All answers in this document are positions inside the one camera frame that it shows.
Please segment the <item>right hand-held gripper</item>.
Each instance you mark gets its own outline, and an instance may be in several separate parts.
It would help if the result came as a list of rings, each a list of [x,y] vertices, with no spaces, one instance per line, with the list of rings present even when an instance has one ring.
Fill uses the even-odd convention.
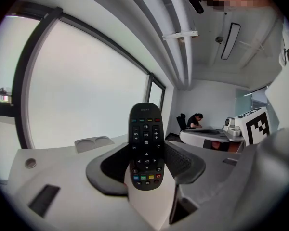
[[[260,143],[271,133],[266,107],[252,109],[234,118],[227,118],[227,133],[222,129],[196,128],[182,130],[180,140],[188,145],[211,149],[213,141],[239,142],[239,149]]]

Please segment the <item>person's right hand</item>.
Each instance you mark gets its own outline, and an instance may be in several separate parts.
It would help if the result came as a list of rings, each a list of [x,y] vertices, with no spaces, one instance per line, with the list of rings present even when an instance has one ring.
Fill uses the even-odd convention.
[[[218,142],[213,141],[211,143],[211,149],[216,151],[223,151],[223,152],[230,152],[230,153],[236,153],[240,147],[239,142]]]

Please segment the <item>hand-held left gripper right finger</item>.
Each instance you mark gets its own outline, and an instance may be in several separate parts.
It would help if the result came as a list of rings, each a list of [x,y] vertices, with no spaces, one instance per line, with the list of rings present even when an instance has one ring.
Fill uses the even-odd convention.
[[[246,151],[164,143],[165,164],[176,183],[170,224],[231,224],[246,182]]]

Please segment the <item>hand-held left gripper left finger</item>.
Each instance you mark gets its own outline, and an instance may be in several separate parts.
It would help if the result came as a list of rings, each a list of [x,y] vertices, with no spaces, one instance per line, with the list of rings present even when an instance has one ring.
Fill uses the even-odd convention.
[[[110,145],[69,157],[27,181],[14,197],[24,220],[36,231],[144,230],[127,187],[100,168],[120,149]]]

